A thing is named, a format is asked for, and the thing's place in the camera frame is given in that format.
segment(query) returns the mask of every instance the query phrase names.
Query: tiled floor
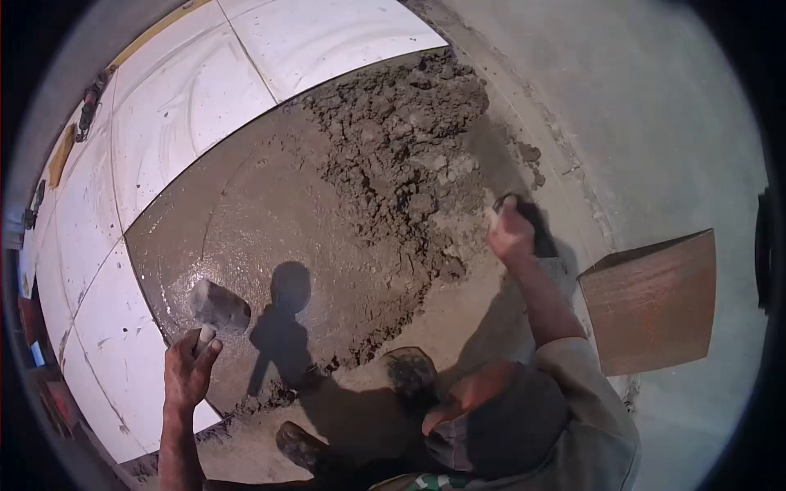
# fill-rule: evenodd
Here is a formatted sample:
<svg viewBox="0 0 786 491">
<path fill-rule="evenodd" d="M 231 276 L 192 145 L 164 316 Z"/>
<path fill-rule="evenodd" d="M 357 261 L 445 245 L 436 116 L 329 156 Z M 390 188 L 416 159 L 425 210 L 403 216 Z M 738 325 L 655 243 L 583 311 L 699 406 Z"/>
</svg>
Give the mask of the tiled floor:
<svg viewBox="0 0 786 491">
<path fill-rule="evenodd" d="M 159 447 L 166 349 L 123 233 L 196 158 L 282 101 L 445 44 L 395 0 L 214 0 L 119 66 L 20 254 L 20 290 L 38 278 L 66 380 L 116 460 Z M 203 403 L 194 430 L 218 421 Z"/>
<path fill-rule="evenodd" d="M 228 3 L 232 27 L 278 102 L 367 64 L 445 45 L 390 0 Z"/>
</svg>

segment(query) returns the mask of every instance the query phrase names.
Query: wet cement mortar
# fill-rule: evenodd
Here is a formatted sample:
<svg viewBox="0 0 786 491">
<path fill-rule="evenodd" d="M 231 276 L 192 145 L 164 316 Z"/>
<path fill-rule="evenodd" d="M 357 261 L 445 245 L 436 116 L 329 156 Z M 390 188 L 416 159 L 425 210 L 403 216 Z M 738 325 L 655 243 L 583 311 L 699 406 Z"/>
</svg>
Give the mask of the wet cement mortar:
<svg viewBox="0 0 786 491">
<path fill-rule="evenodd" d="M 366 363 L 435 280 L 462 278 L 495 187 L 472 150 L 484 84 L 444 49 L 345 75 L 216 145 L 131 226 L 167 341 L 199 327 L 185 305 L 201 277 L 252 308 L 244 335 L 218 334 L 208 400 L 224 416 L 287 405 Z M 538 150 L 507 138 L 542 185 Z"/>
</svg>

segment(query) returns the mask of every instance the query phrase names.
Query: finger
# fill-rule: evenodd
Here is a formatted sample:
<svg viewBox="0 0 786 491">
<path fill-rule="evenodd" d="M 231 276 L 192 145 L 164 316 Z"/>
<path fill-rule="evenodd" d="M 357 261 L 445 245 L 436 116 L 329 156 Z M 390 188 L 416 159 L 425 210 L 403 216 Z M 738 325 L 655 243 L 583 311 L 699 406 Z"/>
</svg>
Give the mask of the finger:
<svg viewBox="0 0 786 491">
<path fill-rule="evenodd" d="M 486 218 L 489 222 L 489 231 L 496 229 L 499 223 L 499 215 L 493 208 L 486 207 Z"/>
<path fill-rule="evenodd" d="M 201 329 L 192 329 L 188 331 L 180 341 L 177 341 L 172 348 L 178 351 L 181 355 L 191 354 L 194 346 L 197 345 L 199 333 Z"/>
<path fill-rule="evenodd" d="M 511 217 L 512 214 L 518 213 L 516 210 L 516 205 L 518 203 L 519 200 L 515 196 L 511 195 L 506 197 L 505 201 L 502 202 L 502 209 L 499 211 L 500 217 L 502 217 L 504 220 L 508 217 Z"/>
<path fill-rule="evenodd" d="M 219 354 L 223 349 L 224 343 L 222 343 L 219 339 L 213 339 L 210 341 L 210 343 L 199 353 L 199 356 L 196 357 L 194 369 L 204 373 L 205 375 L 210 375 L 210 371 L 213 369 L 215 359 L 219 357 Z"/>
</svg>

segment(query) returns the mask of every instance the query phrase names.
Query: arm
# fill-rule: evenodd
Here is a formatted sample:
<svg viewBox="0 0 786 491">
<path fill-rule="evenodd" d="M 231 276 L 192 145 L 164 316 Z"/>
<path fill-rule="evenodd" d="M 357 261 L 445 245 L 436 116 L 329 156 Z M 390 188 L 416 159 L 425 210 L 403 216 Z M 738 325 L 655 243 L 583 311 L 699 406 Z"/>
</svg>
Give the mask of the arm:
<svg viewBox="0 0 786 491">
<path fill-rule="evenodd" d="M 519 284 L 536 347 L 562 338 L 586 339 L 562 294 L 538 266 L 534 228 L 516 211 L 516 197 L 506 198 L 499 214 L 487 210 L 487 215 L 486 241 Z"/>
<path fill-rule="evenodd" d="M 208 392 L 210 371 L 223 345 L 213 339 L 195 359 L 192 350 L 199 331 L 188 332 L 164 355 L 159 482 L 161 489 L 170 491 L 201 490 L 204 481 L 193 436 L 193 413 Z"/>
</svg>

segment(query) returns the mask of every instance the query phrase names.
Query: shoe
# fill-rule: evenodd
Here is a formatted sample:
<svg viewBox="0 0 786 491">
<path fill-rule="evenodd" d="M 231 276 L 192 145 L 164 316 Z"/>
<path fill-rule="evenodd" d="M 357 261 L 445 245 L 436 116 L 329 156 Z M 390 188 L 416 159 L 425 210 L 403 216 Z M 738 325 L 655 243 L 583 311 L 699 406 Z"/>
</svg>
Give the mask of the shoe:
<svg viewBox="0 0 786 491">
<path fill-rule="evenodd" d="M 382 355 L 391 389 L 404 409 L 413 416 L 424 416 L 439 403 L 437 370 L 426 353 L 415 346 L 398 348 Z"/>
<path fill-rule="evenodd" d="M 278 428 L 276 446 L 293 464 L 306 469 L 314 477 L 338 475 L 348 469 L 329 445 L 292 421 L 284 421 Z"/>
</svg>

